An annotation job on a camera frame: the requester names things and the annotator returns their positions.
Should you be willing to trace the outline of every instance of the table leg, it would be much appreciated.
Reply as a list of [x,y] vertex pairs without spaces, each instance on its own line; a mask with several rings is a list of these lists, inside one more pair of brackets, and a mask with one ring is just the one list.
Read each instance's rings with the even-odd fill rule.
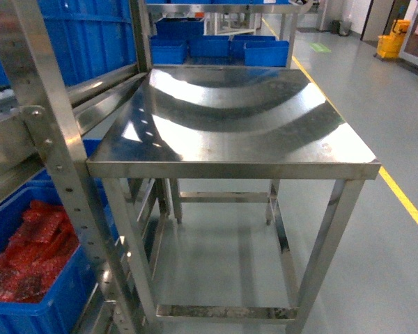
[[286,334],[300,334],[346,229],[364,180],[337,180],[299,289],[299,311]]
[[280,180],[271,180],[270,181],[270,190],[268,191],[268,205],[266,207],[266,225],[271,224],[273,220],[273,212],[275,211],[275,203],[277,195],[279,194]]
[[104,178],[102,184],[109,200],[116,227],[127,242],[127,262],[150,330],[152,333],[160,333],[162,327],[156,316],[157,304],[153,293],[152,273],[144,250],[141,230],[138,224],[130,223],[132,218],[130,203],[125,200],[126,196],[121,181],[127,183],[126,179]]
[[180,201],[180,185],[178,179],[170,179],[170,192],[172,197],[173,214],[178,224],[183,220],[183,209]]
[[286,14],[281,15],[281,21],[280,21],[280,32],[279,32],[279,40],[284,40],[285,35],[285,19]]
[[160,204],[160,212],[168,217],[170,215],[170,201],[167,179],[156,179],[155,183],[157,189],[158,202]]

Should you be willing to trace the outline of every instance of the gray epoxy floor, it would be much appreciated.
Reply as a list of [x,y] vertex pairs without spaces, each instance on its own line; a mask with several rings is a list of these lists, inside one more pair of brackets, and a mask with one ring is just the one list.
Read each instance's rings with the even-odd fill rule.
[[[268,15],[274,26],[278,17]],[[331,54],[317,54],[321,42]],[[298,33],[295,56],[418,207],[418,76],[373,57],[357,38]],[[89,134],[99,137],[107,121]],[[183,180],[183,190],[267,189],[264,181]],[[299,280],[332,183],[285,180],[279,201]],[[155,287],[161,302],[285,301],[275,236],[260,205],[184,205],[167,226]],[[281,326],[167,324],[165,333],[283,333]],[[305,334],[418,334],[418,226],[380,176],[367,182]]]

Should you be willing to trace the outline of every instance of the stainless steel table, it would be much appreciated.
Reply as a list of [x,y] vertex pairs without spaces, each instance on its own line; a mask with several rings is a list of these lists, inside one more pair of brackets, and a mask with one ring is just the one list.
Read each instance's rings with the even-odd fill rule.
[[[181,320],[286,324],[287,333],[302,331],[364,181],[375,179],[380,167],[299,70],[247,67],[153,69],[87,164],[92,176],[103,179],[153,331],[160,330],[161,321]],[[190,193],[179,191],[180,178],[271,181],[261,193]],[[266,217],[277,229],[290,305],[158,305],[139,227],[132,223],[144,210],[130,205],[130,182],[139,179],[156,180],[165,214],[164,180],[170,179],[179,223],[181,202],[267,203],[263,223]],[[277,200],[280,179],[336,180],[299,287]]]

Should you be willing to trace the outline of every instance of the metal frame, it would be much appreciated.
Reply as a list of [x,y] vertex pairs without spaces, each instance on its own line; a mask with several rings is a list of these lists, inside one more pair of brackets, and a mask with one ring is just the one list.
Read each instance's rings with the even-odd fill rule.
[[[148,11],[280,13],[281,38],[284,36],[285,15],[291,14],[291,48],[288,53],[290,64],[297,15],[308,11],[312,2],[310,0],[304,6],[146,6],[144,0],[130,0],[138,70],[145,72],[151,69]],[[373,171],[379,166],[377,162],[373,163],[375,168],[372,171],[370,168],[368,175],[349,174],[352,172],[342,169],[343,166],[323,171],[318,177],[310,175],[308,170],[299,169],[299,175],[304,176],[306,173],[307,178],[331,179],[333,175],[341,178],[334,185],[300,288],[297,286],[291,250],[277,200],[279,179],[270,181],[267,193],[189,193],[180,192],[179,189],[177,178],[184,175],[170,171],[167,175],[157,175],[156,177],[174,177],[170,179],[170,191],[174,215],[179,223],[183,219],[182,202],[267,203],[265,218],[267,224],[274,225],[277,231],[290,303],[287,308],[158,305],[153,293],[152,277],[155,275],[167,216],[171,211],[168,182],[165,179],[103,179],[118,231],[123,235],[115,245],[105,222],[98,191],[88,171],[88,167],[92,166],[87,167],[85,162],[86,155],[81,140],[82,134],[120,107],[133,94],[142,75],[129,79],[132,75],[127,76],[127,72],[121,70],[116,75],[118,79],[112,84],[102,84],[102,90],[94,89],[96,87],[87,88],[84,84],[77,87],[77,94],[71,97],[72,94],[68,94],[63,85],[36,0],[0,0],[0,59],[20,105],[19,113],[14,112],[9,117],[0,119],[0,127],[8,124],[15,126],[15,131],[20,133],[20,140],[23,139],[20,149],[27,149],[19,152],[18,159],[6,165],[6,173],[0,173],[0,198],[5,196],[5,190],[16,187],[43,165],[48,169],[75,229],[84,235],[83,247],[98,277],[99,290],[95,290],[83,314],[84,319],[91,317],[97,320],[86,323],[82,319],[80,323],[87,324],[82,328],[94,328],[92,331],[104,328],[112,333],[116,332],[115,328],[119,333],[159,333],[162,321],[185,320],[286,324],[287,333],[302,332],[364,180],[373,175]],[[3,143],[5,146],[12,145],[12,141],[6,142],[6,138],[3,138]],[[270,170],[256,172],[256,166],[245,165],[235,177],[269,177],[272,173]],[[201,166],[197,174],[201,173],[212,178],[220,177],[207,166]],[[294,178],[293,173],[293,168],[287,166],[279,171],[279,176]],[[161,217],[156,227],[149,262],[143,238],[157,201]],[[113,324],[109,322],[109,317],[112,317]],[[144,326],[144,319],[147,320],[147,326]]]
[[[124,194],[121,182],[124,179],[103,179],[106,192],[109,194],[118,230],[129,233],[130,208],[125,204],[127,194]],[[270,180],[268,193],[189,193],[179,192],[178,181],[171,181],[171,196],[174,214],[178,223],[182,222],[182,202],[266,202],[266,223],[274,225],[279,241],[282,269],[286,283],[289,306],[286,308],[242,308],[228,306],[199,305],[160,305],[156,303],[153,293],[153,267],[147,264],[144,249],[140,246],[140,231],[132,229],[132,235],[127,239],[127,247],[132,256],[129,265],[136,270],[135,285],[140,293],[141,304],[146,317],[155,332],[161,329],[163,321],[198,321],[230,324],[285,324],[286,332],[299,334],[302,332],[309,312],[318,295],[327,270],[334,257],[341,236],[353,212],[355,203],[364,185],[364,180],[337,180],[334,184],[330,200],[325,210],[323,221],[316,238],[304,277],[300,287],[297,285],[295,267],[284,222],[281,217],[277,199],[280,180]],[[164,224],[157,228],[155,247],[155,262],[160,250],[160,240]]]
[[[232,73],[236,71],[239,76],[238,80],[242,80],[241,82],[245,86],[254,89],[254,91],[261,91],[260,84],[256,84],[256,82],[259,81],[264,87],[269,87],[269,82],[279,82],[276,79],[277,77],[281,78],[282,82],[293,80],[291,83],[293,86],[300,84],[301,87],[306,87],[305,84],[308,84],[305,83],[308,80],[300,71],[280,70],[277,75],[268,73],[268,77],[264,76],[266,79],[263,81],[261,81],[260,76],[255,77],[253,74],[250,77],[245,76],[245,72],[247,72],[245,69],[230,71]],[[235,122],[235,118],[232,120],[231,127],[228,128],[231,132],[226,130],[226,133],[219,135],[218,130],[226,128],[217,127],[217,124],[224,124],[226,120],[218,110],[218,113],[211,114],[213,124],[209,128],[210,130],[205,127],[204,122],[196,123],[194,122],[195,118],[188,117],[188,113],[196,114],[205,110],[203,108],[208,106],[212,109],[217,107],[223,111],[230,110],[230,108],[239,109],[250,106],[250,104],[245,104],[244,101],[235,102],[235,104],[232,102],[236,95],[235,92],[231,92],[230,88],[236,87],[237,81],[233,80],[235,74],[230,75],[228,72],[222,74],[218,78],[219,81],[211,81],[212,86],[209,88],[201,86],[201,91],[196,94],[196,98],[199,99],[197,102],[194,102],[194,100],[187,101],[184,93],[187,92],[188,85],[194,85],[195,81],[204,80],[210,75],[212,75],[212,70],[207,69],[195,70],[186,67],[181,69],[176,67],[154,69],[149,74],[148,81],[145,81],[132,97],[124,114],[121,114],[118,122],[109,130],[100,148],[88,159],[88,169],[92,176],[103,178],[107,193],[110,197],[114,197],[113,200],[110,200],[110,205],[118,229],[121,230],[129,228],[130,210],[124,204],[124,190],[121,187],[120,178],[125,180],[124,182],[127,178],[169,178],[173,211],[179,224],[183,223],[183,202],[257,202],[266,204],[262,223],[267,223],[269,228],[275,228],[289,305],[278,305],[279,308],[239,308],[226,305],[161,305],[156,302],[152,288],[152,271],[147,265],[144,249],[140,247],[139,232],[135,230],[134,235],[127,239],[127,247],[132,254],[132,267],[141,271],[136,273],[135,285],[143,309],[146,312],[148,323],[153,325],[155,329],[160,328],[160,322],[162,321],[206,321],[235,324],[285,324],[287,325],[287,333],[300,334],[362,186],[365,180],[371,180],[377,176],[380,163],[360,139],[349,140],[349,147],[347,145],[344,147],[341,139],[335,137],[333,133],[339,129],[339,124],[345,125],[345,122],[325,99],[321,104],[317,104],[314,107],[315,109],[305,106],[303,101],[312,97],[314,92],[301,93],[304,88],[296,95],[299,97],[298,101],[300,103],[290,104],[292,102],[288,101],[291,99],[288,100],[286,94],[283,93],[282,95],[285,96],[284,102],[279,102],[278,107],[272,107],[273,111],[278,110],[279,116],[268,118],[268,120],[283,118],[284,121],[281,127],[265,133],[264,142],[268,143],[271,147],[270,150],[263,149],[264,154],[256,152],[256,150],[240,154],[243,152],[241,145],[246,145],[249,148],[251,142],[255,139],[255,137],[249,135],[248,131],[251,128],[256,131],[256,128],[251,127],[248,122],[240,123],[241,129],[244,131],[241,137],[242,144],[239,145],[236,140],[231,140],[231,138],[237,137],[229,136],[232,133],[237,134],[236,130],[238,128],[235,126],[238,126],[239,122]],[[176,77],[185,82],[185,85],[176,88],[173,85],[176,82]],[[229,78],[231,86],[223,81],[224,77]],[[163,81],[160,81],[161,78],[164,78],[164,82],[167,82],[169,78],[170,90],[168,90],[168,86],[164,85]],[[219,87],[227,88],[229,94],[227,93],[226,96],[216,95],[218,99],[214,100],[213,92],[219,92],[214,88],[217,82],[220,82]],[[167,96],[156,97],[155,92],[157,90],[161,90]],[[175,113],[177,105],[183,107],[180,113]],[[252,106],[261,110],[260,106],[262,104],[252,104]],[[287,111],[291,109],[295,111],[293,118],[286,118]],[[322,131],[313,140],[314,133],[317,133],[319,129],[309,129],[305,126],[306,123],[301,122],[298,123],[300,129],[295,127],[292,131],[297,132],[297,138],[303,138],[300,144],[295,147],[304,148],[303,151],[306,150],[305,154],[279,155],[275,153],[276,150],[290,145],[293,138],[283,138],[278,145],[272,146],[270,144],[271,140],[280,138],[273,137],[273,134],[277,130],[285,133],[288,123],[292,124],[294,118],[297,120],[303,119],[307,116],[306,113],[312,112],[312,110],[322,110],[323,113],[325,112],[325,116],[328,116],[327,122],[323,125],[318,123],[318,126],[326,129],[326,133],[331,135],[332,141],[324,141],[325,138],[330,136],[326,136],[326,133],[321,136]],[[162,120],[168,119],[169,116],[172,119],[170,123],[163,123]],[[254,118],[254,124],[255,122],[262,122],[262,120]],[[178,136],[176,131],[179,131],[176,128],[177,124],[180,125],[179,130],[184,134],[190,132],[190,135],[180,137],[178,143],[174,141],[175,136]],[[133,126],[136,136],[125,134],[129,125]],[[353,132],[349,127],[343,128],[345,131],[348,129]],[[354,132],[351,137],[344,133],[340,134],[344,138],[353,138],[356,135]],[[200,136],[199,144],[195,147],[191,146],[192,149],[187,152],[187,141],[196,138],[196,136]],[[212,141],[214,144],[211,150],[207,150]],[[353,159],[341,157],[339,152],[341,150],[349,152],[350,148],[353,148],[356,157]],[[227,154],[226,152],[235,152],[235,154]],[[276,157],[274,155],[270,157],[269,152],[275,154]],[[272,179],[266,193],[205,193],[180,191],[178,181],[180,178]],[[336,180],[300,287],[297,284],[286,226],[282,220],[279,207],[280,179]],[[160,238],[161,235],[161,230],[157,230],[157,236]]]
[[[127,283],[118,249],[109,242],[112,238],[98,190],[85,164],[81,135],[86,129],[78,128],[36,0],[0,0],[0,59],[29,136],[72,224],[84,238],[82,246],[100,290],[113,304],[112,317],[119,332],[142,333],[137,300]],[[100,101],[104,103],[103,119],[111,111],[111,103],[105,102],[105,97]],[[92,105],[100,108],[96,100]],[[88,105],[79,114],[87,114],[90,108]]]

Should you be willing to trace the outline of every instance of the perforated metal upright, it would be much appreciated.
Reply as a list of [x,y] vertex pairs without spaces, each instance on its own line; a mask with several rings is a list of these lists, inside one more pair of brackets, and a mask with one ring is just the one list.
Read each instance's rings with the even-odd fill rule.
[[[132,13],[137,14],[134,15],[136,26],[142,17],[136,1],[132,1]],[[135,29],[134,34],[136,40],[142,40],[141,29]],[[149,68],[148,43],[138,47],[138,52],[142,60],[138,67],[145,71]],[[18,103],[18,110],[11,117],[2,117],[0,124],[13,124],[20,135],[10,132],[8,137],[12,140],[7,140],[1,132],[0,149],[15,144],[17,151],[21,151],[18,158],[8,152],[2,156],[2,160],[8,160],[0,161],[3,169],[0,198],[40,169],[42,162],[52,176],[72,224],[81,233],[82,247],[105,299],[107,319],[113,319],[120,333],[142,333],[137,294],[121,263],[121,249],[111,237],[98,190],[85,164],[82,142],[82,134],[133,93],[140,78],[133,75],[138,71],[131,67],[129,75],[115,79],[114,74],[109,74],[101,77],[102,81],[94,82],[94,87],[114,87],[113,91],[95,90],[93,94],[93,87],[81,86],[69,96],[36,0],[0,0],[0,59]],[[79,96],[84,97],[81,89],[88,93],[84,101],[78,101]],[[79,105],[74,112],[72,102]],[[34,147],[39,157],[34,155]],[[98,329],[103,333],[106,327]]]

